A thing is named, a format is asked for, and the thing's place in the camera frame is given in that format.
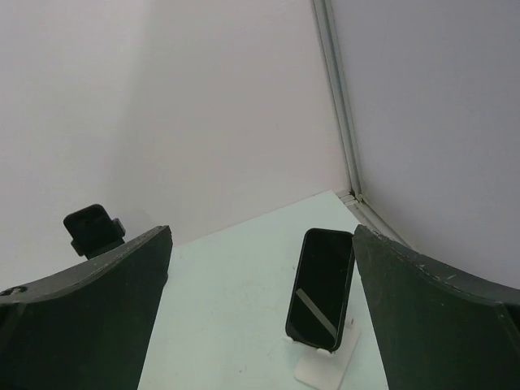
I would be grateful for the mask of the white phone stand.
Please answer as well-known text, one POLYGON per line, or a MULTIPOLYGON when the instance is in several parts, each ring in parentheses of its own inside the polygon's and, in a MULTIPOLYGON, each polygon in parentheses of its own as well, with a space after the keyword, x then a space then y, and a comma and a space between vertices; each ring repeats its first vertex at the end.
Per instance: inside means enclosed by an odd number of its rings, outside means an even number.
POLYGON ((294 370, 294 378, 314 389, 337 390, 353 356, 361 328, 352 317, 345 320, 340 347, 330 353, 303 345, 303 353, 294 370))

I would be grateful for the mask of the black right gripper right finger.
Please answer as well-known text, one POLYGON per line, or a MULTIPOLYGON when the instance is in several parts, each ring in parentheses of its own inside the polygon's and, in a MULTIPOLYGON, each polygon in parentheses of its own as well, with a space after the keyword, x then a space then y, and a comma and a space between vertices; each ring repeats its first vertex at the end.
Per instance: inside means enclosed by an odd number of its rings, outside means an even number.
POLYGON ((357 268, 391 389, 517 389, 519 291, 363 225, 357 268))

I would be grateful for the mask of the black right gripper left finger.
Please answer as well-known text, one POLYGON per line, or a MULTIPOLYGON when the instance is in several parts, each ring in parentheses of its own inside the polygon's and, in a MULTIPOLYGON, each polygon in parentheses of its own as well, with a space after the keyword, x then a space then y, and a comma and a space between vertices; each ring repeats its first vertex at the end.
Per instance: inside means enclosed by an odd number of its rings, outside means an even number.
POLYGON ((136 389, 173 242, 157 226, 1 293, 3 389, 136 389))

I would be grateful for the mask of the black phone black case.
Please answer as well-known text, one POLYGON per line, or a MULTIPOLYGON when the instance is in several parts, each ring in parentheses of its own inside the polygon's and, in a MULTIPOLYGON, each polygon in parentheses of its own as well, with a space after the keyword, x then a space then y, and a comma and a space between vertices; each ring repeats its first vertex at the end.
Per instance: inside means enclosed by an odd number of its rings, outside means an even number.
POLYGON ((352 233, 316 227, 305 233, 286 336, 329 353, 340 347, 354 264, 352 233))

